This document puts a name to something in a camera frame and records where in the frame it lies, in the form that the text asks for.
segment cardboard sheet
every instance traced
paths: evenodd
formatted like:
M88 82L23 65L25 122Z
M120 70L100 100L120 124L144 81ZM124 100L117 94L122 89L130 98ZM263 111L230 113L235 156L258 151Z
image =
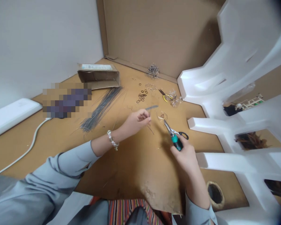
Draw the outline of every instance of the cardboard sheet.
M98 63L111 62L102 59ZM145 198L154 209L182 214L185 205L184 174L169 150L170 137L157 119L156 113L165 112L171 128L186 132L196 152L222 153L222 146L216 135L188 128L187 119L205 117L201 106L183 102L178 108L173 108L163 100L158 90L149 92L144 102L136 103L138 94L145 89L146 83L152 83L164 92L175 89L179 95L176 84L163 79L151 80L142 72L117 63L114 65L121 73L121 85L126 92L114 101L111 109L92 132L85 134L79 129L83 118L54 118L40 128L31 152L3 175L24 178L27 173L33 172L43 164L47 157L104 135L107 130L117 129L131 112L158 105L158 108L150 110L151 129L154 134L145 127L121 142L117 152L111 149L84 174L76 191L106 199ZM65 82L74 83L80 80L78 75L75 75ZM92 104L105 91L92 91L92 100L87 106L89 111L96 107ZM42 95L34 100L41 103ZM28 149L36 127L43 120L42 112L39 111L0 136L0 170ZM222 188L226 202L224 209L249 205L234 173L212 170L202 172L206 182L212 180Z
M225 0L97 0L105 57L177 83L220 45L217 14Z

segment cardboard box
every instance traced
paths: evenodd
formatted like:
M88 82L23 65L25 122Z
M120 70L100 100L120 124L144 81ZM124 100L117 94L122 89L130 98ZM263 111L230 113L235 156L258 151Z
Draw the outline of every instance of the cardboard box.
M221 43L217 14L225 0L97 0L105 58L177 83Z
M91 89L120 87L120 72L114 65L78 64L78 76L82 83L90 83Z

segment colorful striped cloth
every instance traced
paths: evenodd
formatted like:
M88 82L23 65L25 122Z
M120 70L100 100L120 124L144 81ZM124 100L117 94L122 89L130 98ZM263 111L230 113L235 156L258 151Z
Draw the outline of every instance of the colorful striped cloth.
M146 211L147 221L150 225L162 225L159 217L143 199L108 201L108 205L109 225L124 225L137 207L142 207Z

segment bundle of metal rods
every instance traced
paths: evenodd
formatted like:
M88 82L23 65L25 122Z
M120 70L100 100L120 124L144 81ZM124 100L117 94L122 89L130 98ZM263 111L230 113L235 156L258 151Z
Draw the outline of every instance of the bundle of metal rods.
M103 118L103 116L106 114L106 110L110 107L111 103L115 100L119 94L123 94L123 87L116 87L116 88L111 88L109 89L98 107L92 112L91 118L86 118L80 128L84 132L88 132L95 128L97 124L100 122L100 120Z

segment wooden table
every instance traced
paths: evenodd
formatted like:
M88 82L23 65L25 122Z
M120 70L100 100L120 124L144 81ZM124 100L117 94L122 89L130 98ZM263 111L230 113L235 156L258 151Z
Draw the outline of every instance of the wooden table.
M177 131L186 132L196 152L222 153L222 146L216 135L190 130L187 119L204 118L200 105L183 102L178 108L166 103L158 90L149 92L144 102L136 103L138 94L145 84L154 84L158 89L168 92L172 89L179 93L177 84L156 79L151 80L143 72L102 59L98 64L114 64L121 75L121 85L125 94L118 98L89 133L78 129L83 118L54 118L46 122L39 130L31 152L3 175L24 178L43 164L47 157L70 150L86 141L106 134L107 130L118 128L126 117L140 108L158 105L150 111L151 129L145 127L136 135L120 143L119 151L113 149L101 157L83 176L76 191L106 199L146 198L154 209L171 213L183 213L185 205L185 185L183 172L173 158L170 150L170 138L156 113L163 111L168 115L168 123ZM80 82L77 75L65 82ZM106 90L94 90L87 109L93 111L92 104ZM42 102L42 95L34 98ZM9 165L30 146L36 127L44 120L39 111L0 136L0 170ZM225 197L223 209L248 206L247 199L234 173L202 169L205 181L215 181L222 188Z

